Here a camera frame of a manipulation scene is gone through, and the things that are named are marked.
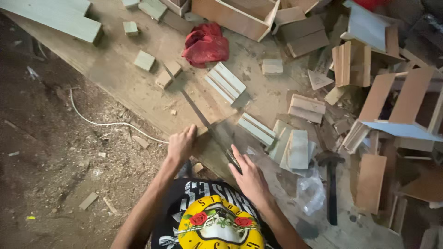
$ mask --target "white cable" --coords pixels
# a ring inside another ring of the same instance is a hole
[[[93,125],[113,125],[113,124],[114,124],[114,125],[128,125],[128,126],[134,128],[136,131],[140,132],[141,134],[147,136],[148,138],[150,138],[150,139],[152,139],[152,140],[154,140],[154,141],[157,141],[157,142],[160,142],[160,143],[168,144],[167,141],[158,140],[158,139],[155,139],[155,138],[149,136],[148,134],[144,133],[143,131],[140,131],[137,127],[135,127],[135,126],[132,125],[132,124],[128,124],[128,123],[120,123],[120,122],[119,122],[119,123],[110,123],[110,124],[97,124],[97,123],[94,123],[94,122],[92,122],[92,121],[87,120],[85,117],[83,117],[83,116],[78,112],[77,108],[75,108],[75,105],[74,105],[74,99],[72,98],[72,89],[69,89],[69,93],[70,93],[70,96],[71,96],[72,107],[74,108],[75,112],[76,112],[80,117],[82,117],[82,119],[88,121],[89,123],[91,123],[91,124],[93,124]]]

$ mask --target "workbench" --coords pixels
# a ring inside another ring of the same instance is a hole
[[[104,36],[96,47],[13,13],[3,13],[90,81],[162,131],[163,139],[190,124],[199,127],[199,134],[206,130],[181,95],[181,89],[189,94],[210,123],[238,120],[241,113],[231,107],[204,79],[215,63],[208,63],[208,69],[197,69],[181,57],[185,35],[164,23],[157,23],[138,9],[125,9],[121,0],[93,0],[92,3],[89,16],[101,22],[104,31]],[[124,21],[135,21],[140,34],[126,36],[122,24]],[[265,77],[260,68],[262,59],[281,57],[274,39],[268,35],[261,43],[257,43],[227,29],[224,29],[223,34],[229,40],[230,49],[230,58],[223,63],[247,87],[247,93],[235,104],[243,107],[242,111],[246,111],[262,124],[273,128],[277,114],[288,111],[291,91],[303,93],[310,89],[306,73],[309,57],[305,56],[286,64],[283,75]],[[140,50],[162,62],[175,60],[182,66],[183,72],[166,90],[161,89],[155,84],[155,79],[164,70],[160,63],[156,62],[150,73],[133,64]],[[176,110],[177,114],[171,115],[171,110]],[[99,117],[87,118],[99,121]],[[307,122],[297,127],[308,130],[311,136],[315,134],[312,124]],[[235,141],[235,135],[241,132],[237,130],[235,134],[231,134],[232,139]],[[194,155],[226,182],[235,184],[227,167],[227,159],[216,143],[210,138],[199,140],[200,149],[196,150]],[[253,140],[235,142],[241,144],[239,147],[244,152],[250,145],[248,142],[256,143]],[[260,150],[259,145],[252,147]],[[350,192],[349,164],[337,169],[339,226],[333,227],[326,220],[325,206],[308,217],[296,205],[295,190],[291,190],[296,187],[295,175],[280,169],[262,152],[252,157],[262,168],[282,211],[311,247],[402,248],[401,237],[390,233],[387,228],[376,225],[370,215],[362,216],[355,223],[350,221],[349,215],[358,213]]]

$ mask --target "black t-shirt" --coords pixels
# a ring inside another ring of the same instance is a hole
[[[224,182],[174,180],[155,220],[152,249],[277,249],[252,203]]]

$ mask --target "person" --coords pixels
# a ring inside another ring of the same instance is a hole
[[[151,236],[152,249],[307,249],[261,169],[234,145],[242,174],[232,164],[229,168],[241,192],[222,181],[174,179],[190,157],[196,130],[193,124],[170,136],[165,161],[111,248],[144,248]]]

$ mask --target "red rose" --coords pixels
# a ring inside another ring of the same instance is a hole
[[[235,224],[242,226],[242,227],[249,226],[252,224],[252,221],[247,217],[237,217],[237,218],[235,218],[234,222],[235,222]]]
[[[189,218],[189,221],[191,222],[192,225],[199,226],[199,225],[203,225],[203,223],[205,223],[205,221],[207,219],[208,219],[208,216],[206,215],[206,213],[200,212],[198,214],[195,214],[191,218]]]

